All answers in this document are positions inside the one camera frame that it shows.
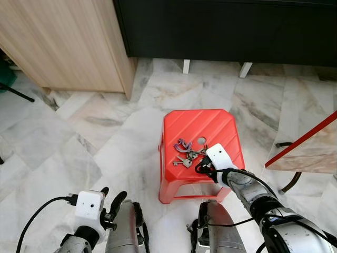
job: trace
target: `wooden cabinet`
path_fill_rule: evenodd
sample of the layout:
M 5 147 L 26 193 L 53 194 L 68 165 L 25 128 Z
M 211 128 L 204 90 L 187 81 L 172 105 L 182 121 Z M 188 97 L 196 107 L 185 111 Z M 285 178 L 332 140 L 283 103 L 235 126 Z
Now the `wooden cabinet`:
M 0 47 L 41 87 L 131 95 L 112 0 L 1 0 Z

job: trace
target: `white furniture leg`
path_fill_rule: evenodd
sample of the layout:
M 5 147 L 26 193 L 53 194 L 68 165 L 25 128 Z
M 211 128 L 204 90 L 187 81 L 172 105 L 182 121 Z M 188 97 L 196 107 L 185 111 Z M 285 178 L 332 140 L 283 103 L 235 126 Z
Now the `white furniture leg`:
M 183 74 L 188 74 L 190 70 L 190 60 L 184 60 Z
M 240 78 L 245 78 L 249 69 L 251 68 L 252 66 L 252 62 L 245 62 L 240 70 L 240 73 L 239 73 L 239 77 Z

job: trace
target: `red plastic stool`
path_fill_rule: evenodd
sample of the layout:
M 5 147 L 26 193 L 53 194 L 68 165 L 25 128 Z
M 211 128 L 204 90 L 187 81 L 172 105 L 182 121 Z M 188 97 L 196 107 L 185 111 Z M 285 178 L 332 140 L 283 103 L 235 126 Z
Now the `red plastic stool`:
M 200 150 L 204 145 L 198 144 L 200 137 L 206 139 L 206 144 L 211 147 L 220 143 L 231 157 L 233 163 L 244 169 L 244 161 L 241 152 L 239 135 L 236 130 L 234 117 L 225 110 L 183 110 L 172 111 L 164 118 L 163 133 L 158 147 L 161 158 L 161 186 L 159 200 L 161 203 L 171 203 L 173 199 L 215 199 L 218 202 L 231 191 L 229 188 L 221 188 L 215 196 L 179 196 L 175 197 L 180 186 L 191 183 L 214 183 L 206 175 L 198 174 L 194 167 L 203 156 L 193 160 L 189 168 L 182 164 L 173 165 L 178 161 L 177 155 L 184 157 L 173 147 L 178 139 L 186 142 L 192 141 L 192 149 Z

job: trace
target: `bunch of keys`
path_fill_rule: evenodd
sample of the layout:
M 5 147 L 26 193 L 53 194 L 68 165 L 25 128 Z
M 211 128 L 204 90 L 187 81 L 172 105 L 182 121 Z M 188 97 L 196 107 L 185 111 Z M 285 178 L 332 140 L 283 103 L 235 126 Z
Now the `bunch of keys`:
M 186 143 L 183 139 L 179 139 L 177 144 L 173 145 L 174 148 L 179 151 L 180 153 L 186 153 L 186 158 L 183 159 L 182 157 L 180 157 L 179 155 L 177 156 L 177 158 L 180 161 L 174 161 L 173 165 L 174 166 L 178 166 L 178 164 L 182 164 L 185 167 L 189 168 L 192 165 L 192 160 L 196 159 L 198 157 L 198 155 L 206 155 L 206 150 L 207 150 L 207 145 L 202 148 L 201 150 L 198 151 L 194 151 L 192 150 L 192 143 Z

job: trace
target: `red table edge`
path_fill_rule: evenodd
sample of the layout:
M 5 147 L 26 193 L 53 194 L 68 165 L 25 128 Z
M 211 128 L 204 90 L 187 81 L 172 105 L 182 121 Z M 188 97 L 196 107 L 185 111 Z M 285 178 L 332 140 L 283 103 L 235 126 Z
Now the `red table edge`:
M 323 120 L 321 123 L 319 123 L 317 126 L 315 126 L 313 129 L 311 129 L 308 133 L 304 134 L 302 137 L 300 137 L 298 140 L 296 140 L 293 144 L 288 146 L 286 149 L 282 150 L 280 153 L 278 153 L 276 156 L 274 156 L 272 159 L 270 159 L 268 162 L 265 163 L 265 167 L 267 168 L 269 165 L 271 165 L 273 162 L 277 161 L 279 158 L 284 156 L 285 154 L 289 153 L 291 150 L 299 146 L 301 143 L 309 139 L 314 134 L 321 131 L 323 128 L 325 128 L 327 125 L 332 123 L 337 119 L 337 111 L 333 112 L 329 117 L 327 117 L 325 120 Z

